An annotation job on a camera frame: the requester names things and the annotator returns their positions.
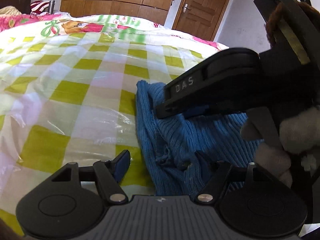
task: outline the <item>blue sweater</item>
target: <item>blue sweater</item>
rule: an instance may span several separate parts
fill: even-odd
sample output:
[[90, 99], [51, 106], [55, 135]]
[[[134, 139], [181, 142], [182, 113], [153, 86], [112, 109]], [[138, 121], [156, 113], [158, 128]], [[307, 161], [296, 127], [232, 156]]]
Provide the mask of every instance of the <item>blue sweater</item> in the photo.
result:
[[209, 160], [239, 167], [253, 161], [259, 142], [239, 134], [245, 114], [157, 119], [154, 109], [164, 101], [164, 84], [139, 81], [137, 87], [137, 133], [157, 195], [196, 195], [211, 176]]

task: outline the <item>red striped cloth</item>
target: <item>red striped cloth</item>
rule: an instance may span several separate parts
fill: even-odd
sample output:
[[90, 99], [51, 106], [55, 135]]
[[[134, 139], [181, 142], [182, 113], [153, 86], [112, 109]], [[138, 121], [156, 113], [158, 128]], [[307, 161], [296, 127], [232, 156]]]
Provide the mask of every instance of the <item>red striped cloth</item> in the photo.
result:
[[37, 14], [42, 13], [46, 8], [49, 7], [50, 1], [35, 1], [31, 3], [31, 11]]

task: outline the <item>door handle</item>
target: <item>door handle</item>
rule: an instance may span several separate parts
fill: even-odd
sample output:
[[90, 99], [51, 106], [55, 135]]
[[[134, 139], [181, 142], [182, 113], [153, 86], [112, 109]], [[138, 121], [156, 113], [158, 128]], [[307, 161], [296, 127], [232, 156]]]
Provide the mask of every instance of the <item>door handle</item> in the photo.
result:
[[184, 8], [183, 8], [183, 12], [186, 12], [187, 9], [188, 9], [188, 10], [191, 10], [190, 8], [188, 8], [188, 4], [186, 3], [185, 6], [184, 6]]

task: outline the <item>bedsheet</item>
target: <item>bedsheet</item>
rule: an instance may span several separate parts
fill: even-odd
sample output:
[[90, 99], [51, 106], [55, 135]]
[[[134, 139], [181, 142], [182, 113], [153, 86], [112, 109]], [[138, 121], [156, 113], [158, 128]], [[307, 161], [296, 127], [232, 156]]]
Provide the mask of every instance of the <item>bedsheet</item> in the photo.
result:
[[132, 159], [121, 186], [151, 194], [136, 83], [168, 83], [227, 47], [127, 16], [0, 22], [0, 218], [22, 234], [15, 208], [26, 193], [68, 162], [89, 166], [123, 149]]

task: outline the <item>metal screw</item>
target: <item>metal screw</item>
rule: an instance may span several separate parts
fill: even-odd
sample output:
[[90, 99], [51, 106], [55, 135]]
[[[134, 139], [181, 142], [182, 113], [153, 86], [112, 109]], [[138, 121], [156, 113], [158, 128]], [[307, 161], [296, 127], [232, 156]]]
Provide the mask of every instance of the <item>metal screw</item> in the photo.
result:
[[213, 200], [213, 196], [210, 194], [200, 194], [198, 200], [201, 202], [210, 202]]
[[113, 194], [110, 196], [110, 200], [113, 202], [121, 202], [125, 200], [125, 195], [123, 194]]

